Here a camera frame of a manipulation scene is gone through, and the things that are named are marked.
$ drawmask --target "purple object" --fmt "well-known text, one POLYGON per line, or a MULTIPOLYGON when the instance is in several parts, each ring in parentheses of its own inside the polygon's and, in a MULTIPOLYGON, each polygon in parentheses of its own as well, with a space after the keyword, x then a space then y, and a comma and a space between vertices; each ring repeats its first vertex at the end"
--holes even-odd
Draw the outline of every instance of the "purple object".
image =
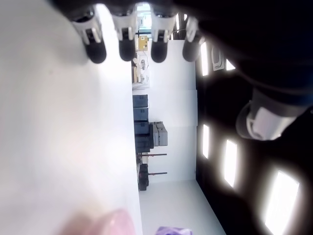
POLYGON ((192 231, 190 229, 159 227, 155 235, 192 235, 192 231))

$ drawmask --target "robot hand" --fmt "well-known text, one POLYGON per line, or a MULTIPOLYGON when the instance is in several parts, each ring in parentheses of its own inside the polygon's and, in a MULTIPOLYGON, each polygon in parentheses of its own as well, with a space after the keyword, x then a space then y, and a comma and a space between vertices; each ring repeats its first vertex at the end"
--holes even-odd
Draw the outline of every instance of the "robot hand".
MULTIPOLYGON (((112 14, 120 56, 135 54, 136 3, 140 0, 53 0, 79 32, 87 55, 102 63, 106 50, 94 5, 103 3, 112 14)), ((183 57, 196 60, 210 38, 254 86, 252 101, 237 118, 243 138, 274 140, 313 104, 312 4, 284 3, 254 7, 248 0, 149 0, 152 9, 151 57, 161 63, 179 11, 189 15, 183 57)))

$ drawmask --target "white table surface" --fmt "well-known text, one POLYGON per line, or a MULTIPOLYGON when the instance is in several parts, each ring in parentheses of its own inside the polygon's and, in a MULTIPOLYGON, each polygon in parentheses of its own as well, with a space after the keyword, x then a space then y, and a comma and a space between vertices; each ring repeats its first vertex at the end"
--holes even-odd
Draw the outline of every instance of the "white table surface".
POLYGON ((117 208, 142 235, 131 63, 100 11, 107 59, 95 65, 45 1, 0 3, 1 235, 58 235, 78 212, 117 208))

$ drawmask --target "robotic finger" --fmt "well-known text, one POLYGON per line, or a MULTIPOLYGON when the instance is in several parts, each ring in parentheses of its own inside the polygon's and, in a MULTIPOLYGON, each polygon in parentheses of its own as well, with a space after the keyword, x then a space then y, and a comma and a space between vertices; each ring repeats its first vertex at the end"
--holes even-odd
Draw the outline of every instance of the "robotic finger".
POLYGON ((152 6, 151 58, 161 63, 167 55, 167 44, 173 32, 177 11, 172 7, 152 6))
POLYGON ((70 18, 84 43, 86 53, 95 64, 101 64, 107 57, 101 23, 96 9, 91 5, 70 18))
POLYGON ((204 40, 198 28, 198 20, 195 17, 189 17, 186 26, 186 39, 182 50, 182 55, 186 61, 192 62, 197 59, 204 40))
POLYGON ((135 27, 137 11, 135 4, 126 7, 107 6, 112 14, 119 40, 119 54, 124 61, 131 61, 135 56, 135 27))

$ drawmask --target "rectangular ceiling light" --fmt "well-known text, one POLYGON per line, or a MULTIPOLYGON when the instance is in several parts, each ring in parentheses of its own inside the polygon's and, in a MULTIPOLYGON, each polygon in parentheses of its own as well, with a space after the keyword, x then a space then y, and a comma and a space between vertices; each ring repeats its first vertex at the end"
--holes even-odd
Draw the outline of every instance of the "rectangular ceiling light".
POLYGON ((202 153, 206 158, 209 158, 209 136, 210 128, 203 125, 202 153))
POLYGON ((265 225, 274 235, 282 235, 289 221, 299 183, 279 171, 270 195, 265 225))
POLYGON ((235 66, 233 66, 229 60, 226 60, 226 70, 229 71, 229 70, 234 70, 235 69, 235 66))
POLYGON ((178 14, 176 15, 176 29, 179 30, 179 18, 178 18, 178 14))
POLYGON ((206 42, 201 45, 201 66, 202 76, 207 76, 209 74, 209 63, 207 59, 206 42))
POLYGON ((237 161, 237 145, 229 140, 226 142, 224 162, 224 178, 230 186, 234 187, 237 161))

